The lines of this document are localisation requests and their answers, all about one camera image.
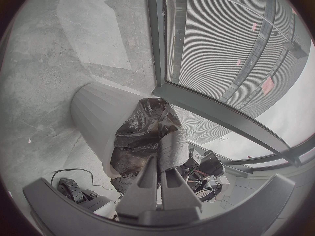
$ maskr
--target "cloudy sky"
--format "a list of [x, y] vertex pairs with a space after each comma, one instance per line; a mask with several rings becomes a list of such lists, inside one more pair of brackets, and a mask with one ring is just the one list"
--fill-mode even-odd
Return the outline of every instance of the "cloudy sky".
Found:
[[[274, 131], [290, 146], [295, 146], [315, 133], [314, 96], [315, 47], [311, 43], [310, 54], [300, 77], [280, 100], [256, 120]], [[216, 139], [202, 146], [230, 159], [271, 154], [269, 150], [234, 132], [224, 136], [223, 141]]]

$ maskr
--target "gray floor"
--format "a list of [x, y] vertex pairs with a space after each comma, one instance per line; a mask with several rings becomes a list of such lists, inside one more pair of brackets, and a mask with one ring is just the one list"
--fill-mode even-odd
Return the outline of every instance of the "gray floor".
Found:
[[[85, 168], [95, 184], [113, 188], [70, 115], [74, 94], [95, 81], [151, 94], [156, 81], [147, 0], [28, 0], [0, 73], [0, 173], [30, 221], [22, 188], [39, 177], [50, 181], [56, 170]], [[92, 187], [87, 172], [60, 177], [113, 200], [119, 196]]]

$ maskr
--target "lamp post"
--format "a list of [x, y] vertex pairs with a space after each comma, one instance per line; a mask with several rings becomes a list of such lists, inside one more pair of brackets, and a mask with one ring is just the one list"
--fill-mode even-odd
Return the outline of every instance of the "lamp post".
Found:
[[274, 25], [273, 22], [271, 22], [268, 18], [266, 18], [264, 15], [261, 15], [259, 12], [253, 10], [252, 8], [246, 6], [245, 4], [242, 4], [236, 0], [227, 0], [227, 1], [230, 1], [232, 3], [236, 3], [248, 10], [250, 10], [251, 12], [255, 13], [256, 15], [260, 16], [261, 18], [263, 18], [264, 20], [266, 20], [268, 23], [270, 23], [275, 29], [276, 31], [278, 32], [278, 34], [280, 33], [282, 37], [286, 38], [287, 42], [285, 43], [282, 43], [284, 47], [286, 47], [289, 51], [291, 51], [293, 53], [293, 55], [295, 57], [297, 57], [298, 59], [299, 58], [302, 58], [302, 57], [306, 57], [308, 56], [302, 49], [301, 49], [301, 46], [295, 42], [295, 41], [291, 41], [276, 25]]

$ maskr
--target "plastic bag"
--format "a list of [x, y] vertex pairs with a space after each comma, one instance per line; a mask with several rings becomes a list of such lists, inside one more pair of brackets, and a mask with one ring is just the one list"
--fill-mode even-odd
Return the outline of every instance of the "plastic bag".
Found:
[[139, 101], [131, 117], [117, 130], [111, 165], [122, 176], [138, 173], [160, 139], [181, 129], [173, 107], [162, 98]]

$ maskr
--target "pink sticker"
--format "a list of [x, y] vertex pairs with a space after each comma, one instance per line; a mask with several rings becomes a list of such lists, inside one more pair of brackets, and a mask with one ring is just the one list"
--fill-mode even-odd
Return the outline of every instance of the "pink sticker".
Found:
[[262, 91], [264, 95], [270, 92], [270, 90], [274, 87], [274, 83], [271, 80], [270, 76], [266, 79], [266, 81], [262, 84]]
[[256, 30], [257, 23], [253, 23], [252, 30]]

